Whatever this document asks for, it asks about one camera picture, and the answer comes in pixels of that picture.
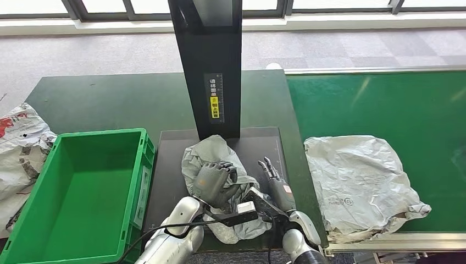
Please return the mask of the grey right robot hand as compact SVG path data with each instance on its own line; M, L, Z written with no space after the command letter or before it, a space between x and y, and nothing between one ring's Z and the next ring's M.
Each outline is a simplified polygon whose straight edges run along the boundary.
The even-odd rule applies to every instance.
M278 208L285 213L295 211L296 202L291 187L284 178L280 176L271 160L268 157L264 157L264 161L258 161L258 164L263 168L264 173L268 177L273 199Z

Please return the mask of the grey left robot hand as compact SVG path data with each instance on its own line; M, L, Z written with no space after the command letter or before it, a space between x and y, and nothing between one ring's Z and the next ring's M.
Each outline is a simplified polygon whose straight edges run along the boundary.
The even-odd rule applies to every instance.
M213 208L222 208L240 188L237 177L232 162L206 163L193 181L192 195Z

